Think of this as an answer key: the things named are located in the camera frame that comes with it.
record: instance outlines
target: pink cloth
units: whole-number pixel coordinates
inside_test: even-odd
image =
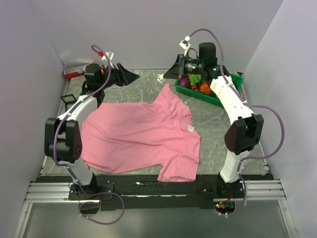
[[[200,136],[192,113],[166,84],[152,104],[103,103],[83,123],[82,157],[112,174],[163,165],[159,181],[194,181]]]

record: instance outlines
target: shirt tag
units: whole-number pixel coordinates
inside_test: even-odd
[[[190,131],[190,132],[193,132],[195,130],[195,128],[191,125],[188,125],[187,126],[187,129]]]

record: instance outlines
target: purple vegetable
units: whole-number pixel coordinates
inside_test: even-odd
[[[189,80],[187,80],[187,79],[180,79],[178,81],[178,85],[182,86],[184,88],[190,88],[190,83],[189,83]]]

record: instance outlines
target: pink t-shirt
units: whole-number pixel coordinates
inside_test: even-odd
[[[83,123],[82,157],[112,174],[161,164],[159,181],[194,181],[200,136],[190,131],[191,118],[169,84],[152,104],[103,103]]]

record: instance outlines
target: white wall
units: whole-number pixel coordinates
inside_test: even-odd
[[[244,72],[282,0],[30,0],[66,66],[99,60],[91,44],[126,68],[170,68],[178,45],[211,29],[225,65]],[[213,41],[207,33],[191,43]]]
[[[299,235],[317,236],[317,2],[284,0],[244,74],[249,101],[271,105],[285,123],[285,142],[269,160],[281,179]],[[264,151],[278,144],[280,129],[263,110]]]
[[[44,127],[56,116],[63,66],[26,0],[0,8],[0,237],[12,237],[29,181],[44,158]]]

